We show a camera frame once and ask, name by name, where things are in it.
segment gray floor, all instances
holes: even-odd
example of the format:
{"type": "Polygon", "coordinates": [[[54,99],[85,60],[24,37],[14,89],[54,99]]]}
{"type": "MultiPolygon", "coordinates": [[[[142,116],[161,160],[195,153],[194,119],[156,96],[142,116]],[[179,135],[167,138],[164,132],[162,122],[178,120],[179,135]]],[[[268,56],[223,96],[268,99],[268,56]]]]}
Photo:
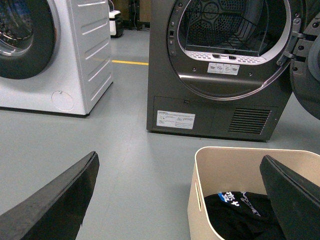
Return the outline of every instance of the gray floor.
{"type": "MultiPolygon", "coordinates": [[[[149,32],[112,40],[114,60],[147,62],[149,32]]],[[[77,240],[189,240],[194,155],[205,146],[320,154],[320,121],[291,97],[267,143],[146,131],[148,66],[113,64],[110,86],[87,118],[0,111],[0,214],[91,151],[96,187],[77,240]]]]}

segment open door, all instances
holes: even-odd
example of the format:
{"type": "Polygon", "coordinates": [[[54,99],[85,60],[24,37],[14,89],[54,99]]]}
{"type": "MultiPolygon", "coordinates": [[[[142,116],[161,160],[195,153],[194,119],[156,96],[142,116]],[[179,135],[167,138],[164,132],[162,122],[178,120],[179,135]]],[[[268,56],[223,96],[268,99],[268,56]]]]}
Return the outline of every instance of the open door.
{"type": "Polygon", "coordinates": [[[288,59],[279,59],[302,8],[294,0],[177,1],[167,28],[171,65],[204,98],[256,94],[289,66],[288,59]]]}
{"type": "Polygon", "coordinates": [[[292,90],[304,109],[320,119],[320,13],[298,35],[291,60],[292,90]]]}

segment white machine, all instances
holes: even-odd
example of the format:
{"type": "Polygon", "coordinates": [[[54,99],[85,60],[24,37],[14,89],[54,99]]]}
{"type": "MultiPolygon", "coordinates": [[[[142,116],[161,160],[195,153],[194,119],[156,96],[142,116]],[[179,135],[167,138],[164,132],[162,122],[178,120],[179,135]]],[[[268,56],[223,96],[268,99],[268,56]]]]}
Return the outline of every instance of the white machine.
{"type": "Polygon", "coordinates": [[[109,5],[0,2],[0,107],[87,115],[113,82],[109,5]]]}
{"type": "Polygon", "coordinates": [[[113,38],[119,38],[124,33],[124,23],[119,10],[109,12],[110,34],[113,38]]]}

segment black t-shirt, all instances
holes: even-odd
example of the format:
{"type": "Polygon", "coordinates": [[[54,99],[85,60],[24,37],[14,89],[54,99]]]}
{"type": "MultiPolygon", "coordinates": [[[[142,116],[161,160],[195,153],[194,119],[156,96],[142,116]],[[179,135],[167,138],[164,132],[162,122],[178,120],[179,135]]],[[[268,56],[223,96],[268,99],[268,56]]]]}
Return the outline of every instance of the black t-shirt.
{"type": "Polygon", "coordinates": [[[212,227],[225,240],[286,240],[266,195],[223,192],[204,201],[212,227]]]}

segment ventilation grille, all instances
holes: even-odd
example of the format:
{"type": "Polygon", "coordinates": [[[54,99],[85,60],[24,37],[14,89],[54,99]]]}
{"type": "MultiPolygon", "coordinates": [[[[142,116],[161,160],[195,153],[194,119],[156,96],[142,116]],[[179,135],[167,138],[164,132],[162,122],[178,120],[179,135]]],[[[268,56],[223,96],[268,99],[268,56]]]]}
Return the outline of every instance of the ventilation grille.
{"type": "Polygon", "coordinates": [[[243,55],[230,55],[219,54],[201,51],[185,51],[185,54],[195,60],[215,62],[215,63],[230,63],[241,65],[259,65],[263,64],[266,59],[262,56],[243,56],[243,55]]]}
{"type": "Polygon", "coordinates": [[[271,110],[236,108],[228,131],[262,134],[271,112],[271,110]]]}

